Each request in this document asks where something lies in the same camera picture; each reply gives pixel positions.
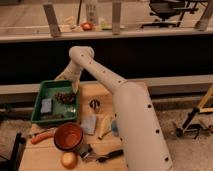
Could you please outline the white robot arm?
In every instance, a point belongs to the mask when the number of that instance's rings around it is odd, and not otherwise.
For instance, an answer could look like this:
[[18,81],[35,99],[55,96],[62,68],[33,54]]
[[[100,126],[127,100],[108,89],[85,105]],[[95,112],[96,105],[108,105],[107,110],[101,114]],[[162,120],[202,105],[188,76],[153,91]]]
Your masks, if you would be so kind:
[[73,46],[69,56],[69,64],[57,79],[70,80],[77,91],[86,70],[112,93],[128,171],[174,171],[146,84],[128,81],[96,62],[89,46]]

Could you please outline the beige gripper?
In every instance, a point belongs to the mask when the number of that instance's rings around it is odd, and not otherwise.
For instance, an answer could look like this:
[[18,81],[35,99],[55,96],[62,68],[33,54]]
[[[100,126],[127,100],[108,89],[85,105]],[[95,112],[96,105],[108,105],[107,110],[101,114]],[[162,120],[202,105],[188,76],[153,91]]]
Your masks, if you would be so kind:
[[59,80],[69,80],[74,93],[78,91],[82,67],[73,61],[70,61],[67,67],[55,78]]

